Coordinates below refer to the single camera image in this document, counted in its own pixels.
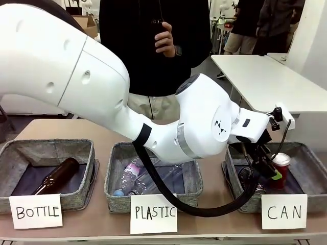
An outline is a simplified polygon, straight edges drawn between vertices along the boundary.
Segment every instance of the paper sign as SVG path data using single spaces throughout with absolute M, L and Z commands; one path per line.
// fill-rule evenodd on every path
M 9 197 L 15 229 L 62 226 L 60 194 Z
M 298 229 L 307 226 L 306 194 L 261 195 L 262 229 Z
M 162 194 L 131 196 L 131 234 L 161 232 L 177 232 L 176 207 Z

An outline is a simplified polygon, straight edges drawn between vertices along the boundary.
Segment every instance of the wooden table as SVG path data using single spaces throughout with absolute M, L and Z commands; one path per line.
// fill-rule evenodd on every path
M 11 215 L 0 215 L 0 240 L 112 240 L 145 238 L 196 238 L 196 237 L 273 237 L 274 240 L 309 238 L 327 235 L 327 215 L 308 216 L 307 228 L 302 230 L 267 231 L 261 229 L 259 214 L 233 212 L 222 217 L 201 218 L 178 214 L 178 232 L 148 236 L 129 235 L 129 214 L 110 214 L 104 194 L 104 181 L 112 146 L 126 138 L 86 120 L 38 119 L 32 121 L 17 139 L 81 139 L 94 142 L 100 169 L 94 192 L 86 209 L 63 214 L 63 227 L 52 229 L 15 230 Z M 199 207 L 217 207 L 232 201 L 225 184 L 221 163 L 225 153 L 199 161 L 204 191 Z

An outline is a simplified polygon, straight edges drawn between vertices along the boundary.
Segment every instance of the table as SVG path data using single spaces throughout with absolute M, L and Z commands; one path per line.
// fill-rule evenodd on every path
M 212 55 L 254 111 L 269 112 L 283 103 L 292 114 L 327 112 L 327 91 L 269 57 Z
M 288 54 L 286 54 L 286 53 L 268 53 L 267 56 L 274 59 L 275 61 L 278 61 L 282 65 L 286 65 Z
M 111 240 L 119 239 L 164 239 L 173 244 L 180 244 L 181 239 L 192 238 L 225 238 L 225 239 L 307 239 L 315 235 L 327 236 L 327 214 L 308 216 L 305 230 L 264 231 L 261 229 L 259 214 L 242 214 L 233 212 L 222 217 L 201 218 L 178 214 L 178 232 L 154 234 L 148 236 L 129 235 L 129 214 L 109 214 L 104 194 L 104 180 L 112 146 L 127 139 L 86 120 L 38 119 L 32 121 L 17 139 L 80 139 L 87 138 L 94 142 L 96 158 L 100 169 L 94 192 L 86 209 L 63 214 L 63 227 L 55 229 L 14 230 L 10 215 L 0 215 L 0 240 Z M 224 153 L 199 161 L 204 183 L 200 197 L 200 207 L 217 207 L 232 201 L 221 170 Z

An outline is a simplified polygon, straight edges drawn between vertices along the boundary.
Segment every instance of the basket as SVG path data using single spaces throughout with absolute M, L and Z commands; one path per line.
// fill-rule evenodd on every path
M 278 146 L 279 143 L 267 144 L 272 152 L 276 152 Z M 309 213 L 327 211 L 327 168 L 305 144 L 285 142 L 281 152 L 292 158 L 285 188 L 283 190 L 270 189 L 267 180 L 260 178 L 259 182 L 266 189 L 266 194 L 307 194 Z M 234 199 L 243 193 L 237 172 L 240 167 L 247 165 L 244 156 L 229 146 L 226 162 L 223 163 L 223 171 Z M 239 211 L 261 212 L 261 196 L 253 195 Z
M 73 157 L 79 171 L 61 190 L 63 211 L 82 209 L 89 201 L 91 182 L 95 179 L 95 151 L 87 139 L 12 140 L 0 152 L 0 213 L 10 213 L 9 196 L 29 195 L 55 166 Z
M 148 151 L 148 154 L 152 162 L 157 160 L 156 156 L 151 151 Z M 130 197 L 117 197 L 112 194 L 115 191 L 116 182 L 121 178 L 125 167 L 130 164 L 130 159 L 136 157 L 137 153 L 132 143 L 118 143 L 112 148 L 104 185 L 109 212 L 111 213 L 130 213 Z M 155 166 L 164 165 L 168 164 L 161 162 Z M 177 194 L 177 198 L 188 205 L 197 207 L 199 196 L 203 191 L 202 176 L 198 162 L 191 161 L 183 163 L 182 176 L 185 193 Z

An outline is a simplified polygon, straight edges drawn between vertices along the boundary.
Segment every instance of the person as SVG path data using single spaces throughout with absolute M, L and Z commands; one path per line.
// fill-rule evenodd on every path
M 255 55 L 286 53 L 291 23 L 299 22 L 305 0 L 265 0 L 260 11 Z
M 240 55 L 251 55 L 256 43 L 256 24 L 264 0 L 240 0 L 237 5 L 237 19 L 225 45 L 225 55 L 240 49 Z
M 102 0 L 99 23 L 101 43 L 129 72 L 128 106 L 178 119 L 174 94 L 212 48 L 207 0 Z
M 290 29 L 289 29 L 289 33 L 287 35 L 287 39 L 286 39 L 286 53 L 288 53 L 288 51 L 291 48 L 291 44 L 293 41 L 293 37 L 294 34 L 298 28 L 298 24 L 300 21 L 301 16 L 296 14 L 295 9 L 293 10 L 293 14 L 292 14 L 292 19 L 291 19 L 291 25 L 290 25 Z

